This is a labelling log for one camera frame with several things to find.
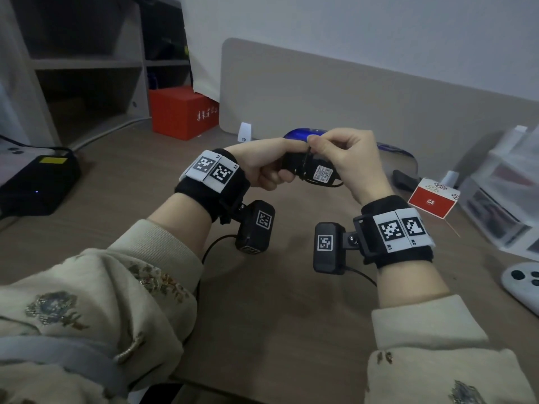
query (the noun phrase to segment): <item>gray strap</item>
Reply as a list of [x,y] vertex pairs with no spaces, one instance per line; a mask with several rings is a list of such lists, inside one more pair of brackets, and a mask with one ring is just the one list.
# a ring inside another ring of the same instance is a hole
[[0,361],[31,361],[56,364],[91,380],[114,395],[127,397],[121,368],[90,340],[49,336],[0,337]]

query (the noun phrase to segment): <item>beige sleeve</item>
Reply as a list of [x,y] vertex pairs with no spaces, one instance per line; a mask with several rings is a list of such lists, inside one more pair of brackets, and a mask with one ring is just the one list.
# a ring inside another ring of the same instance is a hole
[[460,296],[373,312],[365,403],[535,403],[510,350],[488,348]]
[[[117,354],[133,389],[162,382],[178,365],[182,341],[194,326],[197,303],[192,292],[202,270],[197,256],[178,239],[141,220],[107,250],[87,249],[47,271],[1,287],[0,337],[89,339]],[[95,391],[88,380],[63,370],[50,372],[48,367],[3,363],[0,397],[6,395],[7,402],[16,398],[59,402],[47,398],[46,386],[50,389],[51,383],[39,381],[52,381],[54,375],[58,386],[72,382],[80,386],[65,402],[104,398],[85,395]],[[14,374],[26,374],[24,387],[16,387]]]

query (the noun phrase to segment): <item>person's right hand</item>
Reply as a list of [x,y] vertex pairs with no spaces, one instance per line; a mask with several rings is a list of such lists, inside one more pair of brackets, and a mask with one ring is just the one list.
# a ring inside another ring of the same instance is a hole
[[314,153],[333,163],[344,185],[362,205],[394,194],[370,130],[334,128],[322,136],[309,136],[307,143]]

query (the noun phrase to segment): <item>red box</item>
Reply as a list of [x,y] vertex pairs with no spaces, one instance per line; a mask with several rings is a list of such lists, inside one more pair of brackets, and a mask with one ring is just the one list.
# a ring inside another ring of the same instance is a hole
[[219,103],[190,86],[150,90],[154,132],[189,140],[219,124]]
[[445,218],[459,200],[460,191],[434,180],[423,179],[408,200],[408,204]]

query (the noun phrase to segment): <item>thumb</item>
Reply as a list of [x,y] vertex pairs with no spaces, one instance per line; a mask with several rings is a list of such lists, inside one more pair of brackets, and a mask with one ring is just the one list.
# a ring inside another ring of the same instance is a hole
[[342,154],[341,152],[343,152],[342,149],[339,149],[329,140],[317,135],[310,135],[307,137],[307,143],[316,151],[316,153],[323,155],[333,164],[338,160]]

